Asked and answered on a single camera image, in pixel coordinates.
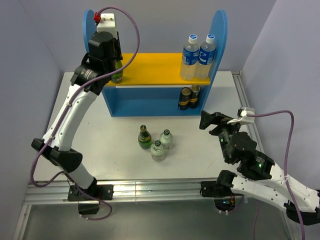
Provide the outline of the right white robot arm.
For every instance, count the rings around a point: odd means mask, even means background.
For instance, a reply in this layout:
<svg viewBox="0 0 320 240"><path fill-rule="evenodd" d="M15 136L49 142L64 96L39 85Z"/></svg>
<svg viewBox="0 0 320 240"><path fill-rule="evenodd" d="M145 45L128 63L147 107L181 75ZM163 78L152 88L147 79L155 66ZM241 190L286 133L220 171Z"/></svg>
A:
<svg viewBox="0 0 320 240"><path fill-rule="evenodd" d="M217 136L223 160L238 164L237 172L222 170L216 180L201 182L203 197L223 198L232 194L245 195L268 203L286 213L287 217L304 226L320 222L320 192L309 188L288 174L288 167L280 167L265 153L257 150L257 143L242 125L252 124L259 115L249 107L238 109L237 118L220 112L202 111L199 128L210 125Z"/></svg>

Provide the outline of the Pocari Sweat bottle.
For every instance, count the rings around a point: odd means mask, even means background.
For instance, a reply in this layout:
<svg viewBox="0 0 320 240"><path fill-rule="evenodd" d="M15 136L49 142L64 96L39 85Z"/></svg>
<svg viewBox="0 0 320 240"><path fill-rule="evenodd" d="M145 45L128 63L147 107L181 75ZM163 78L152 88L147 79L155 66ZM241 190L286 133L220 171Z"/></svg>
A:
<svg viewBox="0 0 320 240"><path fill-rule="evenodd" d="M216 53L215 35L208 34L200 45L194 76L198 80L205 80L211 69Z"/></svg>
<svg viewBox="0 0 320 240"><path fill-rule="evenodd" d="M188 42L183 46L179 73L181 79L190 81L194 78L199 50L198 36L191 34L188 37Z"/></svg>

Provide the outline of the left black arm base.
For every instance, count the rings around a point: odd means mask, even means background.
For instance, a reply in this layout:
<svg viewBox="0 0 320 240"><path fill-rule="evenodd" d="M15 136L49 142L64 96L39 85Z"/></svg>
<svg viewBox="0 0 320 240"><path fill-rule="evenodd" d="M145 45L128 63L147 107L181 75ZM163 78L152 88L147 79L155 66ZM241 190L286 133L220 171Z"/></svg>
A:
<svg viewBox="0 0 320 240"><path fill-rule="evenodd" d="M114 186L112 184L98 184L92 192L86 192L76 185L69 187L69 193L67 196L68 202L78 202L78 213L81 215L95 215L98 213L101 203L91 204L89 201L110 201L113 199Z"/></svg>

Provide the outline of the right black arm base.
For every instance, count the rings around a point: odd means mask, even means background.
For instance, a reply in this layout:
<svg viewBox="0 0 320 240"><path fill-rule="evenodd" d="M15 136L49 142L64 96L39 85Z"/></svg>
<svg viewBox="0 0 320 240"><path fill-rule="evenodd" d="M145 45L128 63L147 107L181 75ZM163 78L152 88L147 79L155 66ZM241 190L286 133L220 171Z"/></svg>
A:
<svg viewBox="0 0 320 240"><path fill-rule="evenodd" d="M228 216L245 203L244 195L233 193L230 188L217 184L216 180L201 181L199 194L203 198L212 198L214 210L220 215Z"/></svg>

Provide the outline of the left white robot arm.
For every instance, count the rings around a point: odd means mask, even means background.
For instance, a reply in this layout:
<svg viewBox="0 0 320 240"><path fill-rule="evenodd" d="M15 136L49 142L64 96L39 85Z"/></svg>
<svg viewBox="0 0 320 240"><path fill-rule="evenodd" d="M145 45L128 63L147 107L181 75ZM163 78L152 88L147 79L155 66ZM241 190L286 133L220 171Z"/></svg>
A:
<svg viewBox="0 0 320 240"><path fill-rule="evenodd" d="M121 58L120 42L110 32L96 31L88 41L89 51L73 73L64 106L47 133L34 138L34 150L62 169L76 184L79 194L91 200L98 193L97 180L82 163L83 155L72 149L76 131L91 104L111 80Z"/></svg>

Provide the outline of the green Perrier bottle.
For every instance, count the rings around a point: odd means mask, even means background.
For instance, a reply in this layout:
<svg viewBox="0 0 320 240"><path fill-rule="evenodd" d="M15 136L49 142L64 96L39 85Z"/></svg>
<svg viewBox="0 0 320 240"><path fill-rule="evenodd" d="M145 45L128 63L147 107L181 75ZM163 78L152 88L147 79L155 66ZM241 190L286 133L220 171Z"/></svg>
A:
<svg viewBox="0 0 320 240"><path fill-rule="evenodd" d="M122 68L123 67L122 61L117 60L114 66L115 66L115 70ZM122 79L123 79L123 71L119 71L116 74L111 76L111 81L115 84L120 83Z"/></svg>
<svg viewBox="0 0 320 240"><path fill-rule="evenodd" d="M153 143L152 136L148 132L147 127L145 125L140 126L138 143L139 143L139 146L144 150L147 150L152 146L152 143Z"/></svg>

